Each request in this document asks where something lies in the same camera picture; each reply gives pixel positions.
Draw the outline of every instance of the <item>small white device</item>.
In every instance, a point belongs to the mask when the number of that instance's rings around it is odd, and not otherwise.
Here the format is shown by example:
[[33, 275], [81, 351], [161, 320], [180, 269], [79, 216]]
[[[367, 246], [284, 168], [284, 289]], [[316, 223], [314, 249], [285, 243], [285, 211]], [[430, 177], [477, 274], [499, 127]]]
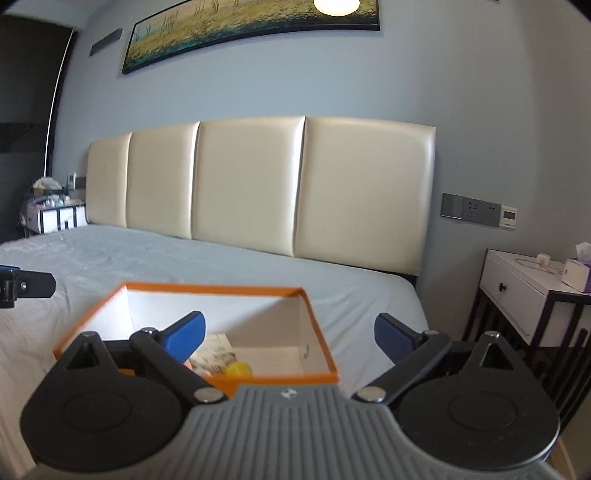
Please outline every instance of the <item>small white device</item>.
[[550, 256], [546, 254], [538, 254], [535, 258], [540, 265], [550, 265]]
[[68, 188], [70, 190], [76, 189], [76, 177], [77, 175], [73, 173], [72, 175], [68, 175]]
[[562, 281], [581, 293], [591, 293], [590, 270], [588, 265], [569, 259], [564, 264]]
[[517, 213], [518, 210], [507, 205], [501, 205], [501, 218], [499, 220], [499, 226], [503, 228], [514, 229], [517, 226]]

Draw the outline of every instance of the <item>thermostat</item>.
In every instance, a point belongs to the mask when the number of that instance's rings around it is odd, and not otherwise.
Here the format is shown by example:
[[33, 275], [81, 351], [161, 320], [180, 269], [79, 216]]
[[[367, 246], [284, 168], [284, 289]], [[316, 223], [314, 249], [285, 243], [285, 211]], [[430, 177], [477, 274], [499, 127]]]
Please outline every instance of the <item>thermostat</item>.
[[515, 228], [517, 226], [518, 210], [507, 205], [501, 205], [501, 219], [499, 226], [503, 228]]

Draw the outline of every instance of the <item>white nightstand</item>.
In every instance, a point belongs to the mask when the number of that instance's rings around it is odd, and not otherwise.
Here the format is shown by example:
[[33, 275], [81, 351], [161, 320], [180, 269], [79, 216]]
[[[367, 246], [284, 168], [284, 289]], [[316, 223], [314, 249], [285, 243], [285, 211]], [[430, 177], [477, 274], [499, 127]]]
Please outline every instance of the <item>white nightstand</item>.
[[84, 203], [59, 207], [27, 206], [25, 228], [41, 235], [86, 225], [86, 205]]
[[[558, 262], [551, 267], [563, 269]], [[591, 295], [562, 283], [533, 257], [488, 250], [463, 340], [486, 330], [525, 352], [566, 426], [591, 390]]]

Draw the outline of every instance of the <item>bed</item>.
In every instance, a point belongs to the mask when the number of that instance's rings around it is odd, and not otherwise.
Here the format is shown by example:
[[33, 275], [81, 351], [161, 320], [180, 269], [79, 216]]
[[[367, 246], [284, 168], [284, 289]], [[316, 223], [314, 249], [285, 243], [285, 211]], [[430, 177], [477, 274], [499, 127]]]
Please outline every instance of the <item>bed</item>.
[[0, 310], [0, 465], [34, 463], [20, 411], [52, 347], [124, 280], [301, 286], [351, 394], [391, 366], [373, 322], [421, 331], [414, 291], [435, 129], [329, 117], [195, 122], [89, 148], [83, 228], [0, 246], [0, 264], [51, 272], [49, 300]]

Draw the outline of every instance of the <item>headboard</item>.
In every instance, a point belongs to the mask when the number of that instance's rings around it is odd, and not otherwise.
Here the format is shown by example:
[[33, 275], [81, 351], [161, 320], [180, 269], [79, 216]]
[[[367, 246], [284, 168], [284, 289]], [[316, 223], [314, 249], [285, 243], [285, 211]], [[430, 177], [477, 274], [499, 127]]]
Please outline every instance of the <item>headboard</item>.
[[418, 275], [435, 128], [253, 117], [90, 145], [89, 222]]

